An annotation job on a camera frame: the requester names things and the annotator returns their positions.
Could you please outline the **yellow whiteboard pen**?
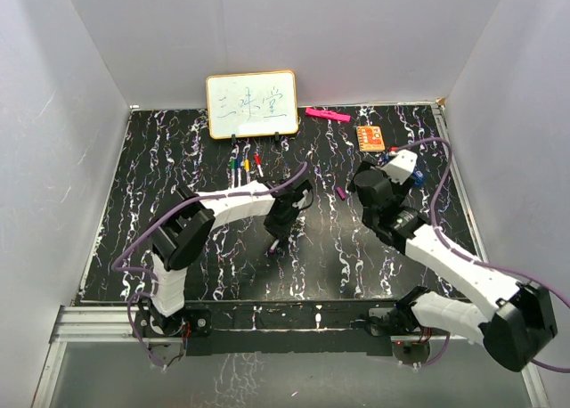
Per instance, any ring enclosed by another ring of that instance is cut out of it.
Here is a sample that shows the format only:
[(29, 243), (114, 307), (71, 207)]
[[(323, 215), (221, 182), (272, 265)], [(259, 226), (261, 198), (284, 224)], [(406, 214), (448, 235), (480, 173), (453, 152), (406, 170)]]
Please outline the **yellow whiteboard pen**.
[(251, 175), (250, 175), (250, 165), (249, 165), (248, 159), (244, 160), (243, 167), (244, 167), (245, 173), (246, 173), (246, 184), (250, 184), (251, 183)]

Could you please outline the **purple pen cap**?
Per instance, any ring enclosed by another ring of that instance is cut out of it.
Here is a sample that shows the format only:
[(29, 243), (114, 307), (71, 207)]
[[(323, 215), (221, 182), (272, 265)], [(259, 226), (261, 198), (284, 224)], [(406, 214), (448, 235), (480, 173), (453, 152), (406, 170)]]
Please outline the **purple pen cap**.
[(342, 200), (345, 200), (345, 199), (346, 199), (346, 194), (345, 194), (344, 190), (343, 190), (341, 187), (338, 187), (338, 188), (336, 189), (336, 192), (337, 192), (337, 194), (338, 194), (338, 196), (339, 196), (340, 199), (342, 199)]

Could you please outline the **green whiteboard pen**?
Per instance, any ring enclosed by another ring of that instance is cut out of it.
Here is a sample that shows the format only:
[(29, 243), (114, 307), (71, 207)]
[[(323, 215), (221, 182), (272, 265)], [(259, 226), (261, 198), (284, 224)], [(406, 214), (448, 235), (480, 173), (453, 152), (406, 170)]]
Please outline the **green whiteboard pen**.
[(236, 186), (236, 172), (237, 172), (237, 167), (232, 168), (232, 164), (231, 164), (231, 185), (230, 188), (235, 188)]

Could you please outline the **purple whiteboard pen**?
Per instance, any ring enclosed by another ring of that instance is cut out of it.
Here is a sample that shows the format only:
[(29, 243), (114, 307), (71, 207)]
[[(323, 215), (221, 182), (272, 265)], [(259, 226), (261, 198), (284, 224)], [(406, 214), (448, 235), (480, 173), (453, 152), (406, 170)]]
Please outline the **purple whiteboard pen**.
[(275, 250), (277, 249), (278, 245), (279, 245), (280, 241), (279, 240), (275, 240), (272, 245), (270, 246), (270, 248), (268, 249), (268, 253), (272, 254), (275, 252)]

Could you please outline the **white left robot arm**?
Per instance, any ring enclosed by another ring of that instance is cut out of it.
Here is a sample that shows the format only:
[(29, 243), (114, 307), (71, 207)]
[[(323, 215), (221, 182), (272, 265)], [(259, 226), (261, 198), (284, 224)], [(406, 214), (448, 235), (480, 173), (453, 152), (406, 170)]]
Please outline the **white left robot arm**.
[(187, 269), (200, 257), (215, 229), (261, 216), (266, 231), (281, 241), (289, 235), (301, 211), (309, 207), (312, 191), (312, 184), (301, 178), (283, 187), (254, 181), (216, 192), (183, 192), (181, 198), (192, 203), (151, 234), (153, 272), (158, 277), (158, 287), (151, 295), (155, 328), (166, 336), (182, 329)]

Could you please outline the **blue whiteboard pen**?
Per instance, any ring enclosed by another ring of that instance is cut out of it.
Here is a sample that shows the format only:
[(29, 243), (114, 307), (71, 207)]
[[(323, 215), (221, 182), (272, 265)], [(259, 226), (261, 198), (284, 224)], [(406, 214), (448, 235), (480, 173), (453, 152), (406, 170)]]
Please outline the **blue whiteboard pen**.
[(241, 167), (237, 167), (236, 172), (236, 183), (240, 187), (242, 185)]

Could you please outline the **red whiteboard pen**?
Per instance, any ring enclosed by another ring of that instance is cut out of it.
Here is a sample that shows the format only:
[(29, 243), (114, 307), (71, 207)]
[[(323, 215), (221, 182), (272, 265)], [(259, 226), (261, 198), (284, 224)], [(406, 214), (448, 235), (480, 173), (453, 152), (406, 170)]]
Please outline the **red whiteboard pen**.
[(257, 169), (257, 173), (258, 173), (259, 177), (260, 178), (264, 177), (265, 174), (264, 174), (264, 171), (262, 168), (262, 162), (261, 162), (260, 156), (257, 153), (254, 153), (254, 161), (256, 163), (256, 169)]

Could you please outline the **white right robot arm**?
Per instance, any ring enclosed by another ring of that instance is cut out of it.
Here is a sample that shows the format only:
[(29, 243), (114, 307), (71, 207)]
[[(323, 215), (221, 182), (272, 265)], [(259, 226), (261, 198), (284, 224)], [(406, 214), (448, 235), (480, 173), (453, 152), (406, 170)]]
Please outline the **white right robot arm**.
[(521, 371), (558, 334), (549, 291), (483, 267), (465, 249), (439, 238), (425, 215), (405, 206), (415, 178), (402, 180), (402, 174), (389, 164), (360, 164), (347, 189), (361, 202), (362, 223), (384, 244), (444, 278), (465, 300), (417, 286), (373, 326), (410, 334), (444, 330), (484, 347), (507, 370)]

